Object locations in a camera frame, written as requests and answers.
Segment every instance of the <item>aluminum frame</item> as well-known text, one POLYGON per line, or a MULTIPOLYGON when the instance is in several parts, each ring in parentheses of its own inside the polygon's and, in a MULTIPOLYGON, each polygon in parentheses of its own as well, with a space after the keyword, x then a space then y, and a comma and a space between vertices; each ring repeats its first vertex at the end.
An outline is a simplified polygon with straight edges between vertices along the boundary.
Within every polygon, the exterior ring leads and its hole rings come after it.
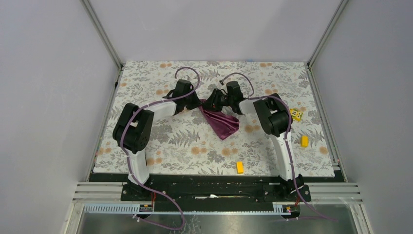
POLYGON ((80 222, 84 214, 83 203, 73 203, 72 211, 70 212, 67 226, 64 234, 76 234, 80 227, 80 222))
POLYGON ((314 51, 314 53, 311 55, 309 61, 308 61, 308 66, 312 67, 314 63, 317 60, 317 57, 319 56, 321 50, 323 49, 326 41, 328 40, 331 32, 333 31, 335 25, 337 24, 338 19, 340 18, 341 14, 343 13, 344 9, 346 8, 348 2, 350 0, 341 0, 340 4, 337 7, 337 10, 334 12, 333 17, 331 18, 330 22, 328 23, 327 28, 325 29, 319 43, 317 44, 317 47, 314 51))
POLYGON ((123 66, 122 60, 119 58, 119 55, 117 54, 115 48, 113 47, 111 41, 109 40, 108 35, 105 32, 105 29, 103 29, 102 23, 100 22, 99 18, 97 17, 96 12, 94 11, 92 4, 90 3, 89 0, 80 0, 82 3, 83 7, 86 10, 86 13, 88 14, 91 22, 93 23, 97 33, 99 34, 100 38, 102 39, 103 44, 105 45, 106 49, 109 52, 109 55, 111 56, 113 62, 117 66, 117 68, 121 69, 123 66))
MULTIPOLYGON (((122 182, 80 182, 77 184, 73 202, 75 203, 134 203, 121 201, 122 182)), ((306 183, 309 186, 312 202, 315 204, 363 204, 356 183, 306 183)), ((274 202, 274 204, 293 204, 291 202, 274 202)))
POLYGON ((336 170, 338 167, 338 169, 340 169, 341 173, 343 174, 344 181, 347 181, 347 175, 346 175, 345 169, 340 162, 341 156, 338 150, 338 146, 336 144, 336 139, 334 137, 333 130, 331 129, 330 120, 327 116, 327 113, 325 112, 324 104, 323 104, 321 95, 319 94, 319 87, 317 85, 316 79, 314 78, 314 72, 312 68, 308 66, 306 66, 306 71, 307 71, 308 80, 310 82, 311 89, 313 90, 314 99, 316 101, 316 107, 320 114, 322 128, 323 128, 323 131, 326 137, 328 152, 330 152, 332 156, 331 161, 333 164, 333 168, 336 170))
POLYGON ((106 106, 104 119, 103 119, 103 121, 102 121, 102 125, 100 126, 99 138, 97 139, 96 144, 95 144, 95 147, 94 147, 94 153, 93 153, 92 160, 91 160, 91 162, 90 162, 90 164, 89 164, 89 170, 87 171, 87 174, 86 174, 85 177, 84 177, 84 180, 85 180, 85 181, 89 180, 90 173, 91 173, 91 171, 93 170, 94 163, 95 163, 95 158, 96 158, 95 153, 99 150, 100 144, 102 143, 102 136, 103 136, 103 134, 105 133, 105 127, 106 127, 106 124, 107 124, 108 121, 109 121, 109 114, 110 114, 110 112, 111 112, 111 109, 112 109, 112 106, 113 106, 113 102, 114 102, 114 100, 115 100, 116 91, 117 91, 117 88, 118 88, 118 86, 117 86, 116 84, 119 82, 120 78, 121 78, 122 75, 123 75, 123 68, 119 68, 117 74, 118 74, 118 75, 116 76, 116 80, 115 80, 115 82, 113 83, 113 88, 112 88, 112 92, 111 92, 111 97, 110 97, 110 99, 109 99, 108 105, 106 106))

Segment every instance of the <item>patterned table surface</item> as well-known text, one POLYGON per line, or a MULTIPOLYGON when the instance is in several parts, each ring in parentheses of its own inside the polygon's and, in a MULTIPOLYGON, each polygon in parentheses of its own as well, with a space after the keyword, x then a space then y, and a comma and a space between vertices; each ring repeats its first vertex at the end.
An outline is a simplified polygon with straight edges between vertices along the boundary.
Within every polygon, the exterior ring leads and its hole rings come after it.
MULTIPOLYGON (((233 72, 241 72, 251 79, 255 97, 278 93, 290 108, 303 112, 302 120, 294 121, 292 126, 293 150, 299 172, 303 176, 334 176, 321 119, 302 62, 128 61, 96 153, 95 173, 127 173, 126 155, 112 139, 113 128, 124 105, 132 102, 141 106, 160 100, 174 89, 174 73, 182 66, 199 72, 201 83, 196 93, 200 99, 207 99, 214 88, 221 87, 219 80, 233 72), (309 138, 307 148, 300 146, 302 135, 309 138)), ((178 78, 196 84, 196 76, 191 70, 180 71, 178 78)), ((251 92, 242 76, 234 75, 227 80, 237 80, 245 97, 251 92)), ((198 108, 185 109, 176 116, 155 122, 145 149, 150 173, 237 175, 236 162, 242 161, 243 175, 277 176, 275 150, 257 115, 237 115, 226 107, 223 112, 240 120, 240 129, 225 140, 216 136, 198 108)))

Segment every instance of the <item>yellow toy block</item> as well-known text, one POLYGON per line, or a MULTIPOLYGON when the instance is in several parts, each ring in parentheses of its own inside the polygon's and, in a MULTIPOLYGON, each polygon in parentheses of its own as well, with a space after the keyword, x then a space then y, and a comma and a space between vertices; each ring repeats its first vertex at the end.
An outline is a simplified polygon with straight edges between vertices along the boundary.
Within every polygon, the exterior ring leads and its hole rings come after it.
POLYGON ((241 162, 241 161, 237 162, 237 172, 238 172, 238 174, 244 173, 243 162, 241 162))
POLYGON ((308 146, 308 137, 307 136, 302 136, 301 137, 301 147, 307 148, 308 146))
POLYGON ((290 109, 291 117, 296 121, 300 121, 302 117, 302 112, 297 109, 290 109))

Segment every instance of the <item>purple cloth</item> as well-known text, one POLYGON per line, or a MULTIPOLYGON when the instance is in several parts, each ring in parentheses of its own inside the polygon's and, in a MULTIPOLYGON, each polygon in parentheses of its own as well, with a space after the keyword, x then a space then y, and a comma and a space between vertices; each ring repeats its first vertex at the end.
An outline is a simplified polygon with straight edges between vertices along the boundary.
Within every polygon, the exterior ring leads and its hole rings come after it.
POLYGON ((240 128, 240 121, 234 116, 228 116, 222 112, 206 111, 202 106, 198 108, 221 140, 225 140, 240 128))

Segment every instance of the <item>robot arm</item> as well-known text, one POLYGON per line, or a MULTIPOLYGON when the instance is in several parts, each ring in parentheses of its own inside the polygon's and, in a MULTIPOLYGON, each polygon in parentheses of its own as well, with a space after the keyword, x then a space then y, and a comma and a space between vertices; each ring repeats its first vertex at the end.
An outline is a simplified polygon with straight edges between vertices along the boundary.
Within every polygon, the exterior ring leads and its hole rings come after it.
MULTIPOLYGON (((175 89, 171 90, 163 100, 180 97, 189 93, 191 90, 193 90, 192 83, 187 80, 180 79, 178 80, 175 89)), ((150 106, 142 110, 135 117, 125 134, 123 145, 125 150, 127 150, 131 155, 130 171, 135 174, 140 183, 144 184, 149 178, 149 170, 146 166, 145 147, 149 142, 152 123, 161 118, 173 116, 183 111, 185 107, 192 110, 201 104, 201 101, 194 92, 188 97, 182 99, 162 102, 150 106)), ((127 103, 123 108, 112 135, 117 141, 118 146, 120 146, 120 139, 126 125, 138 109, 139 106, 133 103, 127 103)), ((128 178, 130 181, 134 181, 131 175, 129 175, 128 178)))
MULTIPOLYGON (((257 114, 260 124, 265 133, 270 135, 277 154, 277 170, 280 172, 280 177, 284 180, 293 179, 291 171, 291 162, 288 155, 287 146, 284 140, 284 134, 288 126, 288 114, 285 107, 278 101, 265 98, 259 100, 243 100, 239 103, 240 110, 243 114, 257 114)), ((291 132, 287 134, 288 145, 291 144, 291 132)), ((294 153, 291 150, 294 171, 298 171, 294 163, 294 153)))

